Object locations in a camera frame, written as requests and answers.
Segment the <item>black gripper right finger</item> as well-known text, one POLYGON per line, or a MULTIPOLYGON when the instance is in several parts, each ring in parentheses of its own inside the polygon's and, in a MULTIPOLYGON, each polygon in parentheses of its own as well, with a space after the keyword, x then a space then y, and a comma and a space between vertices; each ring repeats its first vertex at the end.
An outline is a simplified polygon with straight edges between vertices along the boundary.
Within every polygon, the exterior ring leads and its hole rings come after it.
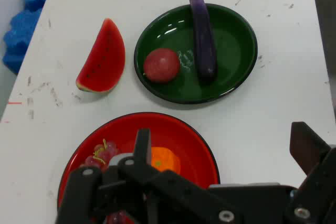
POLYGON ((286 208, 289 223, 335 223, 335 147, 305 122, 293 122, 290 154, 306 174, 286 208))

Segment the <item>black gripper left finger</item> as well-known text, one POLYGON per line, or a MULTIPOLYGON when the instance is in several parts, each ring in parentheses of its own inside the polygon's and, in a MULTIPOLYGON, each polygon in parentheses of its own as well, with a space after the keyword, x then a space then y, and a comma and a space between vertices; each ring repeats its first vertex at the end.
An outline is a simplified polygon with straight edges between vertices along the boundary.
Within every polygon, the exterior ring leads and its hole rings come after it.
POLYGON ((56 223, 103 223, 119 211, 136 223, 242 222, 226 201, 170 170, 152 167, 149 129, 138 131, 133 155, 116 166, 71 173, 56 223))

